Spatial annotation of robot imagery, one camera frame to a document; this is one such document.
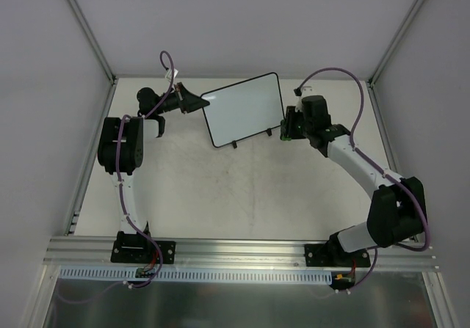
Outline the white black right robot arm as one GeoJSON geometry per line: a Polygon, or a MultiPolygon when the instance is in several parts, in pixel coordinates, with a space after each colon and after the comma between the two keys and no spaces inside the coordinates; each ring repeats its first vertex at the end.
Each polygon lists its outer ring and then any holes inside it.
{"type": "Polygon", "coordinates": [[[339,165],[370,199],[366,220],[332,234],[319,251],[321,256],[345,266],[360,251],[402,246],[405,239],[427,232],[422,182],[371,160],[353,142],[351,131],[331,122],[321,95],[300,99],[299,107],[286,107],[281,140],[296,139],[308,140],[313,149],[339,165]]]}

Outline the green bone-shaped eraser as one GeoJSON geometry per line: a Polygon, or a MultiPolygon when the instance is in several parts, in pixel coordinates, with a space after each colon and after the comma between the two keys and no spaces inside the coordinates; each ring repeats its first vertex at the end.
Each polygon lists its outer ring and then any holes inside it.
{"type": "Polygon", "coordinates": [[[281,121],[281,129],[280,129],[280,140],[281,141],[291,141],[291,123],[284,119],[281,121]]]}

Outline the white whiteboard black frame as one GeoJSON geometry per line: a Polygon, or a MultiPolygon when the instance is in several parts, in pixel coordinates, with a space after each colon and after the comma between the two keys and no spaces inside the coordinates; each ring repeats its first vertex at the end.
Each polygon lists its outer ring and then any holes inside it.
{"type": "Polygon", "coordinates": [[[278,74],[265,73],[251,79],[205,92],[209,105],[203,114],[215,148],[236,145],[258,134],[272,134],[285,114],[278,74]]]}

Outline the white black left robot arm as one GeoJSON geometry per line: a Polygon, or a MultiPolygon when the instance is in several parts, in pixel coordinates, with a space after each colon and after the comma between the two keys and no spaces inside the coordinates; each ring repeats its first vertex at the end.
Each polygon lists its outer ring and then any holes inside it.
{"type": "Polygon", "coordinates": [[[139,205],[136,179],[142,169],[145,145],[155,142],[165,133],[164,113],[179,110],[183,114],[196,112],[210,105],[209,101],[191,93],[181,82],[174,84],[164,95],[157,95],[150,87],[137,92],[136,116],[107,117],[98,143],[98,163],[110,175],[119,199],[120,230],[118,236],[132,239],[128,254],[138,262],[149,260],[153,244],[148,216],[139,205]]]}

